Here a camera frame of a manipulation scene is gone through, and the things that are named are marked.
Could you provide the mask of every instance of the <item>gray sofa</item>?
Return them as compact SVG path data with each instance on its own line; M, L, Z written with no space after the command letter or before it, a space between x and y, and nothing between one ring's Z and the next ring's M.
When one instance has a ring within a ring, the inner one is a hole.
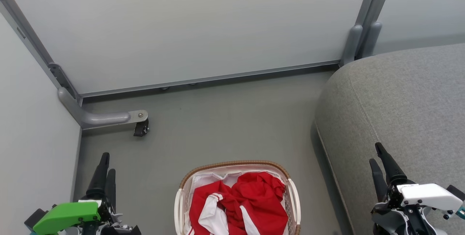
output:
M372 234L377 202L368 160L380 141L414 182L465 191L465 44L385 53L354 61L327 83L317 130L352 230ZM465 220L428 221L449 235Z

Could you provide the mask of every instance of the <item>red fabric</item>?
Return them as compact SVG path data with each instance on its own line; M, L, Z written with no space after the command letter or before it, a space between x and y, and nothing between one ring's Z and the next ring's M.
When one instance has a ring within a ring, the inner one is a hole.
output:
M228 187L218 181L194 191L189 218L196 235L210 235L199 224L199 217L206 198L213 194L223 195L219 206L226 210L230 235L246 235L242 211L243 205L260 234L282 235L287 223L287 213L281 205L284 184L269 173L246 173L238 178L236 184Z

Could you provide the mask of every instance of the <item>white partition panel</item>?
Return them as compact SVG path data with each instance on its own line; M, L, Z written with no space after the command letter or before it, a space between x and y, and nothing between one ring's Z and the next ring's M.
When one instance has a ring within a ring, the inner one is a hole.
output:
M374 53L465 42L465 0L386 0Z
M32 213L72 198L80 127L5 12L0 4L0 233L30 234Z
M362 0L16 0L80 94L341 58Z

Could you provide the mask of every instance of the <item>basket rim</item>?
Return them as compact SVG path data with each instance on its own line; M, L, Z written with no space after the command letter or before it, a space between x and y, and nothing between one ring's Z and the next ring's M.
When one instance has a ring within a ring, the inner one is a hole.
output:
M286 176L287 179L290 179L290 178L291 178L291 176L290 176L289 173L286 171L286 169L284 169L284 167L282 167L281 165L279 165L279 164L276 163L276 162L261 161L261 160L219 162L219 163L214 163L214 164L208 164L208 165L200 166L200 167L197 167L197 168L191 170L190 172L188 172L188 174L186 174L186 176L184 176L184 178L182 179L181 184L179 185L179 189L183 189L183 188L184 188L184 185L185 185L186 182L187 182L187 180L188 180L192 175L194 175L195 173L197 173L197 172L199 172L199 171L207 170L207 169L214 169L214 168L219 168L219 167L225 167L225 166L253 165L253 164L273 166L273 167L277 168L278 170L280 170L280 171Z

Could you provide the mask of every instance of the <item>white basket handle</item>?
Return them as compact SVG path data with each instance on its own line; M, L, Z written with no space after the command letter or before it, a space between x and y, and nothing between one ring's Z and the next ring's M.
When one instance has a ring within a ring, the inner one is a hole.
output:
M294 218L295 222L297 225L300 225L300 200L299 200L299 194L297 192L297 188L295 187L294 182L291 179L287 179L289 181L289 185L291 186L291 204L292 204L292 210L294 211Z
M174 198L174 226L176 228L176 234L181 235L182 232L182 223L181 223L181 193L182 189L179 189L176 193L176 198Z

